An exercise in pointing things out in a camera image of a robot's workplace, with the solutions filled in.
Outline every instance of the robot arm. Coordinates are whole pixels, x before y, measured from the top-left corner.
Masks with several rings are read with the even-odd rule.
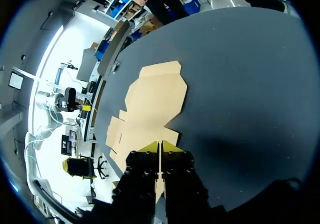
[[[76,90],[67,88],[65,96],[60,93],[47,93],[39,91],[35,96],[37,106],[45,111],[46,125],[41,126],[35,134],[27,132],[25,135],[24,160],[26,165],[27,183],[33,195],[37,196],[34,181],[38,180],[48,194],[52,195],[49,182],[37,177],[37,157],[35,150],[40,150],[44,140],[50,137],[55,129],[62,124],[75,126],[77,124],[64,123],[61,111],[72,112],[80,109],[76,103]]]

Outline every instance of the office chair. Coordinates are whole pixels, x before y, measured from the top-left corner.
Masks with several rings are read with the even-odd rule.
[[[100,158],[98,159],[98,165],[94,167],[94,159],[91,157],[85,157],[80,155],[80,158],[68,158],[62,162],[63,169],[69,173],[71,176],[79,176],[83,179],[93,179],[95,176],[95,169],[98,170],[101,179],[105,179],[108,177],[108,174],[104,174],[102,169],[102,165],[107,163],[107,161],[103,161],[100,163]]]

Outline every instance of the workbench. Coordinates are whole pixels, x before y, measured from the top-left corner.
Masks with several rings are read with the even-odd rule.
[[[166,127],[179,132],[177,146],[193,154],[211,206],[230,210],[275,179],[305,178],[320,133],[316,52],[302,20],[253,7],[191,15],[119,54],[94,129],[119,176],[105,145],[111,116],[126,110],[128,87],[142,67],[174,60],[188,89],[181,113]]]

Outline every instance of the flat cardboard box blank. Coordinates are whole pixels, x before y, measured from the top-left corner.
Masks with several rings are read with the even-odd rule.
[[[106,145],[110,157],[124,172],[130,151],[140,150],[154,141],[166,140],[177,145],[179,133],[165,125],[181,112],[187,85],[180,76],[177,61],[155,64],[141,69],[125,97],[127,112],[112,117]],[[164,191],[163,181],[156,184],[156,200]]]

